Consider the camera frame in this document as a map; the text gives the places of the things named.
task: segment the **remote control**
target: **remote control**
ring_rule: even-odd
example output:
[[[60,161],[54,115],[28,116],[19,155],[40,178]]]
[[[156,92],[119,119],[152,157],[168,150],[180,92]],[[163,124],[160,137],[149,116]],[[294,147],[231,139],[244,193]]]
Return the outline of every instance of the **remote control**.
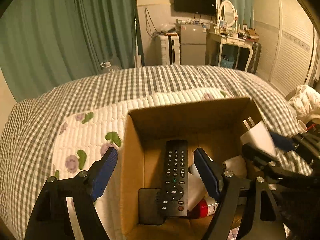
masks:
[[[187,216],[188,207],[188,142],[167,141],[161,211],[166,217]]]

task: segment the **white wardrobe door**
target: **white wardrobe door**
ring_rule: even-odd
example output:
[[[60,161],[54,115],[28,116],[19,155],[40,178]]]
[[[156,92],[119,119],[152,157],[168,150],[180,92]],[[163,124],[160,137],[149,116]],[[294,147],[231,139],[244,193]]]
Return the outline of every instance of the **white wardrobe door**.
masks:
[[[256,75],[269,81],[279,36],[279,0],[254,0],[254,28],[261,54]]]
[[[305,82],[313,44],[313,25],[297,0],[281,0],[283,31],[270,82],[285,95]]]

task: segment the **checkered bedsheet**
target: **checkered bedsheet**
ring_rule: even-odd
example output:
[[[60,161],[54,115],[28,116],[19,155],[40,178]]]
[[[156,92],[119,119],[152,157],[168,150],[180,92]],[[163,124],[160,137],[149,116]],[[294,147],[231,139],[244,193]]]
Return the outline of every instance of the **checkered bedsheet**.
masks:
[[[256,102],[266,126],[282,135],[299,132],[284,98],[250,73],[212,66],[167,65],[126,69],[54,88],[14,106],[0,140],[0,216],[23,239],[38,194],[50,176],[53,143],[65,116],[98,109],[155,92],[218,88]],[[309,175],[295,153],[279,154],[281,164]]]

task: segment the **television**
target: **television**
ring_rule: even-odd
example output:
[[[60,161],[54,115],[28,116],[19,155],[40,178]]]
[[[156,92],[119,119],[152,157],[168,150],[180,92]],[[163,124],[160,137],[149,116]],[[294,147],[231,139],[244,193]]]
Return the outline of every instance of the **television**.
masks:
[[[174,11],[216,16],[217,0],[174,0]]]

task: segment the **metal screw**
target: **metal screw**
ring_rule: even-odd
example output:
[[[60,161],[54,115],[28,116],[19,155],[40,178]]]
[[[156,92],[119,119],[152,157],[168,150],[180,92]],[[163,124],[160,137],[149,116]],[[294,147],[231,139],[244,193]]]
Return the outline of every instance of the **metal screw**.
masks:
[[[88,172],[87,171],[80,171],[79,172],[79,176],[81,177],[81,178],[84,178],[84,177],[86,177],[88,175]]]
[[[264,178],[261,177],[261,176],[259,176],[259,177],[257,177],[257,181],[260,182],[260,183],[262,183],[262,182],[264,182]]]
[[[225,171],[223,174],[224,174],[224,176],[229,177],[229,178],[233,176],[233,173],[231,171]]]
[[[269,184],[268,186],[269,186],[270,190],[276,190],[277,189],[276,184]]]
[[[54,176],[51,176],[51,177],[47,178],[47,182],[53,182],[54,179],[55,179],[55,177],[54,177]]]
[[[276,166],[276,162],[274,162],[274,161],[269,162],[269,166],[270,167]]]

